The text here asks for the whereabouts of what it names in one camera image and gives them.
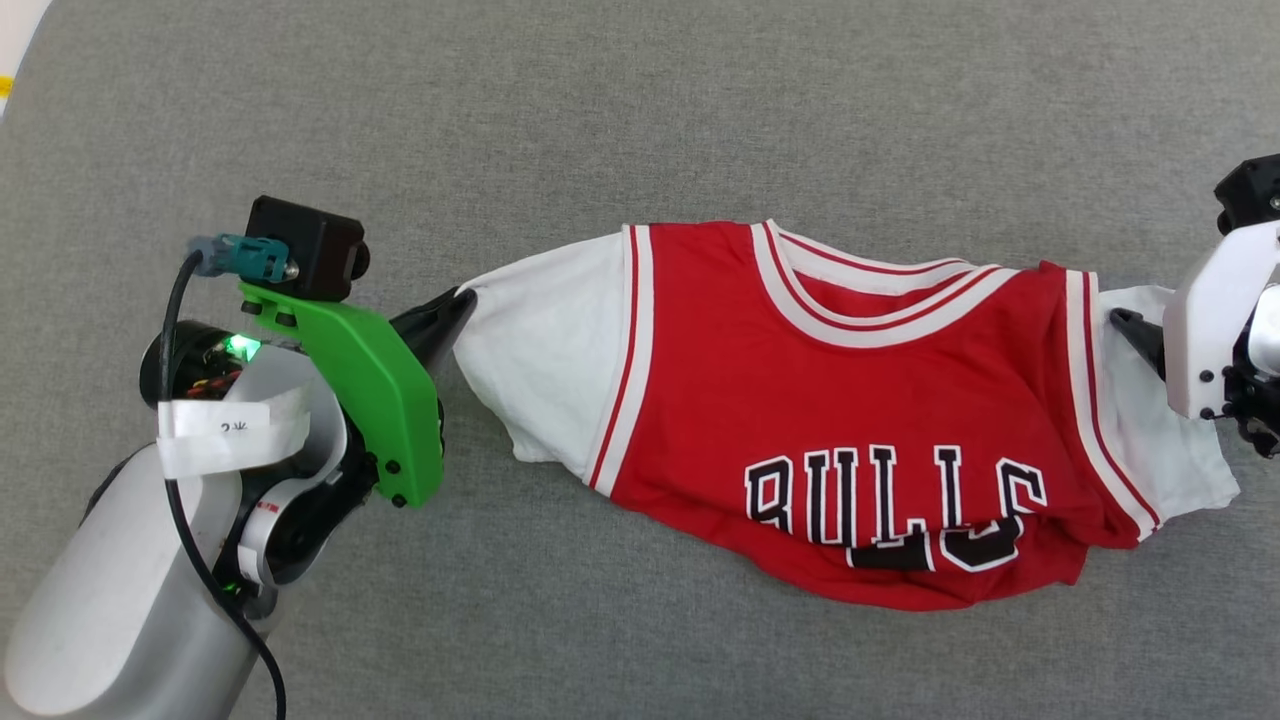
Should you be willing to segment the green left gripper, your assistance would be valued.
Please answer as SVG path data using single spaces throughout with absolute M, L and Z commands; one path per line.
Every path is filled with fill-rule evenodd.
M 376 457 L 379 493 L 401 506 L 424 506 L 443 480 L 440 413 L 429 374 L 454 347 L 476 292 L 449 288 L 389 322 L 366 307 L 296 299 L 248 282 L 239 291 L 261 306 L 260 325 L 294 340 L 310 356 Z

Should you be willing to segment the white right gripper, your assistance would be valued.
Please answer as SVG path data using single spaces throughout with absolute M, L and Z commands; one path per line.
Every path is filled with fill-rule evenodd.
M 1277 266 L 1279 222 L 1226 234 L 1199 258 L 1164 311 L 1164 328 L 1126 307 L 1108 323 L 1166 380 L 1170 409 L 1187 418 L 1226 402 L 1222 369 Z

